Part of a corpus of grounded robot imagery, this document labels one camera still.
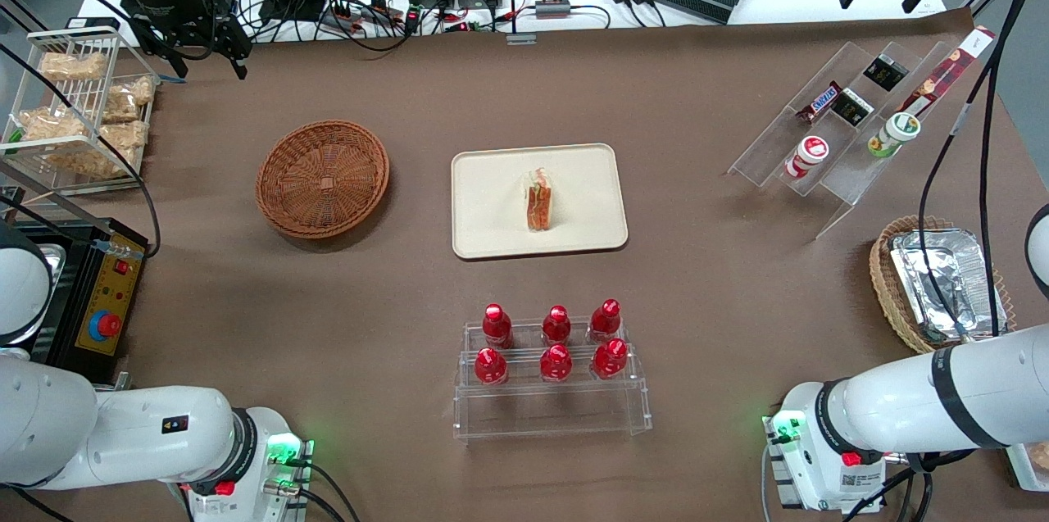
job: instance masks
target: yellow control panel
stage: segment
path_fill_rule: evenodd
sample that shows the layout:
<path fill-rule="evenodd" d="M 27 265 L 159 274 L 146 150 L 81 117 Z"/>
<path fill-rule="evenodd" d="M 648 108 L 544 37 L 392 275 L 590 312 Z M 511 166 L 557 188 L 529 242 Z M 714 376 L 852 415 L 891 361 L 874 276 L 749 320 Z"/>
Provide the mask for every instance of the yellow control panel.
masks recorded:
<path fill-rule="evenodd" d="M 113 234 L 110 241 L 114 244 L 130 246 L 131 249 L 145 253 L 145 248 L 123 235 Z M 87 305 L 84 320 L 77 332 L 76 347 L 84 350 L 98 351 L 99 354 L 113 356 L 116 353 L 116 343 L 124 333 L 124 321 L 127 320 L 131 307 L 131 293 L 138 273 L 142 271 L 142 260 L 104 256 L 99 270 L 94 289 Z"/>

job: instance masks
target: round wicker basket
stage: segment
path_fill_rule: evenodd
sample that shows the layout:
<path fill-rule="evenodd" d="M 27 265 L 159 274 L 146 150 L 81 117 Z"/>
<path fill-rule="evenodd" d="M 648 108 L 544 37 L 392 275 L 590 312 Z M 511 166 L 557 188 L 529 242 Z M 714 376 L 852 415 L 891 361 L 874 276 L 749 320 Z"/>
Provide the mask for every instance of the round wicker basket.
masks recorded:
<path fill-rule="evenodd" d="M 881 310 L 885 313 L 889 324 L 893 326 L 893 330 L 896 331 L 896 335 L 899 335 L 900 340 L 903 340 L 903 343 L 907 344 L 912 350 L 924 354 L 926 351 L 955 346 L 959 343 L 933 344 L 921 335 L 921 328 L 918 327 L 914 313 L 911 312 L 911 304 L 907 302 L 905 291 L 903 291 L 903 284 L 900 283 L 899 276 L 896 275 L 896 265 L 893 264 L 893 258 L 889 256 L 889 238 L 896 234 L 902 234 L 904 231 L 915 231 L 917 227 L 918 216 L 903 216 L 889 223 L 881 235 L 878 235 L 877 241 L 871 248 L 871 282 L 874 284 L 874 291 L 878 296 Z M 934 216 L 925 216 L 925 227 L 926 230 L 946 230 L 954 227 L 954 223 L 937 219 Z M 1002 298 L 1005 320 L 1012 330 L 1015 328 L 1016 316 L 1012 311 L 1012 302 L 998 270 L 994 270 L 994 287 L 998 288 L 998 295 Z"/>
<path fill-rule="evenodd" d="M 281 234 L 322 239 L 357 226 L 389 182 L 379 138 L 350 122 L 315 122 L 274 146 L 259 168 L 255 201 Z"/>

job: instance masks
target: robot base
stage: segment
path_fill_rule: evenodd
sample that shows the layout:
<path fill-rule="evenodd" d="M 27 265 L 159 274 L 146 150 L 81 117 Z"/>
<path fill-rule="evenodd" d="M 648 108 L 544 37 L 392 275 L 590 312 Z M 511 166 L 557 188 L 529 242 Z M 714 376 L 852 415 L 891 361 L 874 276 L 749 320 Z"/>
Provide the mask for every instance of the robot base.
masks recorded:
<path fill-rule="evenodd" d="M 845 466 L 841 456 L 831 449 L 816 423 L 816 395 L 823 385 L 802 383 L 784 398 L 779 412 L 765 417 L 772 471 L 784 507 L 839 509 L 848 514 L 856 503 L 881 487 L 885 480 L 885 461 Z M 773 444 L 783 435 L 794 440 Z M 862 509 L 873 514 L 881 509 L 881 500 Z"/>
<path fill-rule="evenodd" d="M 249 408 L 248 415 L 258 429 L 255 457 L 248 472 L 229 496 L 200 496 L 188 492 L 190 512 L 195 522 L 302 522 L 305 503 L 296 498 L 265 495 L 267 479 L 295 481 L 306 486 L 303 473 L 278 465 L 271 458 L 290 456 L 313 458 L 313 442 L 304 442 L 292 433 L 284 417 L 269 408 Z"/>

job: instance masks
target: snickers bar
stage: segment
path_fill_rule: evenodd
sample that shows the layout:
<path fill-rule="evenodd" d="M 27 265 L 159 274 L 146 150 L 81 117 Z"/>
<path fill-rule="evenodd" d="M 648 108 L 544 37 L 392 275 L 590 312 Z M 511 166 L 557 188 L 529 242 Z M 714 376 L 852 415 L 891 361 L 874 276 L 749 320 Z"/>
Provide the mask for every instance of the snickers bar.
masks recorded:
<path fill-rule="evenodd" d="M 795 115 L 797 115 L 798 118 L 804 119 L 804 122 L 812 124 L 815 122 L 816 116 L 819 115 L 819 112 L 825 111 L 831 104 L 834 104 L 834 101 L 840 95 L 840 93 L 841 86 L 837 85 L 835 82 L 831 82 L 831 86 L 826 89 L 823 93 L 820 93 L 816 100 L 812 101 L 812 104 L 809 104 L 808 107 L 801 108 L 801 110 Z"/>

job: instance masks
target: label sticker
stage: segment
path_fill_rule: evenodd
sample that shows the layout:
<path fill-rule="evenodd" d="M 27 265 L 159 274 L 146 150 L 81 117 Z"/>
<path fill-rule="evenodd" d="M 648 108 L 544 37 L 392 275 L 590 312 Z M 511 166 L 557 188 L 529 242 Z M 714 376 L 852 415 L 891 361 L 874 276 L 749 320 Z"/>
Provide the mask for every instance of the label sticker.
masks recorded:
<path fill-rule="evenodd" d="M 186 432 L 190 427 L 190 416 L 166 417 L 160 422 L 162 434 L 172 434 L 175 432 Z"/>

